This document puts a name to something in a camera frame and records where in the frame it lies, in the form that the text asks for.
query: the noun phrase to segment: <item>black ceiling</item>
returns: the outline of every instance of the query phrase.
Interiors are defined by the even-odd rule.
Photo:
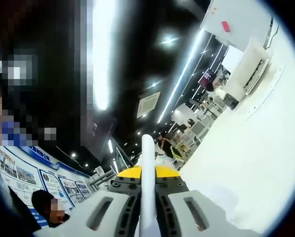
[[[91,174],[100,163],[87,149],[80,147],[80,92],[84,85],[81,84],[82,69],[76,67],[76,55],[80,55],[76,36],[83,31],[76,24],[85,19],[83,7],[73,0],[32,1],[31,5],[25,2],[10,0],[4,3],[4,7],[0,5],[0,55],[32,55],[33,62],[32,80],[21,81],[21,86],[9,88],[5,108],[13,113],[22,127],[27,128],[28,133],[33,134],[33,138],[39,140],[43,149],[64,162],[71,161],[55,146],[67,154],[76,152],[80,164],[83,166],[87,162],[89,166],[73,165]],[[128,24],[118,31],[119,54],[105,113],[116,119],[112,136],[130,156],[133,151],[138,153],[141,150],[138,131],[154,135],[154,131],[170,128],[170,115],[176,102],[179,100],[177,105],[180,105],[189,100],[192,89],[198,87],[201,72],[210,66],[211,55],[218,51],[220,44],[215,39],[210,41],[209,51],[203,55],[197,74],[189,81],[210,35],[204,37],[205,44],[200,45],[163,120],[157,124],[186,64],[201,23],[199,19],[204,16],[210,1],[195,1],[201,9],[197,18],[177,1],[125,2],[136,4],[127,16]],[[162,34],[167,31],[173,32],[177,38],[170,49],[160,44]],[[139,100],[159,91],[156,108],[145,118],[137,119]],[[56,128],[56,141],[44,141],[39,129],[44,127]]]

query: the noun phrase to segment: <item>poster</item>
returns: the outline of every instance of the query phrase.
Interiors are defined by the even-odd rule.
[[[92,196],[92,193],[83,181],[76,181],[75,183],[85,199],[88,199],[90,196]]]
[[[59,177],[59,180],[74,205],[77,205],[85,201],[85,198],[83,197],[78,187],[76,186],[76,183],[73,180],[66,179],[63,177]]]
[[[38,169],[19,157],[12,156],[12,153],[7,154],[0,148],[0,174],[6,185],[29,208],[40,226],[47,226],[47,221],[36,212],[31,202],[33,192],[44,189]]]
[[[45,172],[43,170],[40,170],[40,173],[48,192],[62,202],[65,207],[65,212],[69,214],[73,206],[66,196],[63,188],[61,187],[61,184],[57,177],[54,174],[51,174],[50,172]]]

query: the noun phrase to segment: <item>yellow part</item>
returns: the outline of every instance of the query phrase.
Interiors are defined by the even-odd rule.
[[[176,170],[173,170],[169,167],[165,166],[156,166],[156,177],[157,178],[164,178],[164,177],[176,177],[180,176],[179,173]],[[130,169],[126,169],[118,174],[118,177],[124,177],[124,178],[135,178],[140,179],[141,177],[141,166],[135,166]]]

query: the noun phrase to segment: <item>ceiling vent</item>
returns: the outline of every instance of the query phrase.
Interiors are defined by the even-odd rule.
[[[158,92],[140,100],[137,119],[155,109],[160,94],[161,92]]]

